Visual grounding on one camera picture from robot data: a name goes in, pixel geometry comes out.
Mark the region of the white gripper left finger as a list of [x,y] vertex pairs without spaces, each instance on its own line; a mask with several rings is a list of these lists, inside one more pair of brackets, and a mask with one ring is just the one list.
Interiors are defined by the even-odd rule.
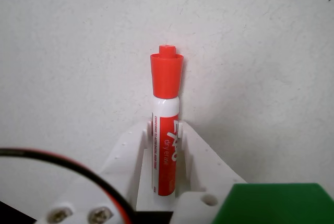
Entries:
[[[123,133],[97,174],[136,208],[144,150],[151,143],[151,121],[140,121]],[[121,214],[93,182],[79,177],[38,223],[123,223]]]

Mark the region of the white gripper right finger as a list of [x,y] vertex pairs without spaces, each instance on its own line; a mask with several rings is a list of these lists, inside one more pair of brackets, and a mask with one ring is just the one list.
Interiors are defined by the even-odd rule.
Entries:
[[245,183],[185,121],[179,124],[171,223],[212,223],[231,188]]

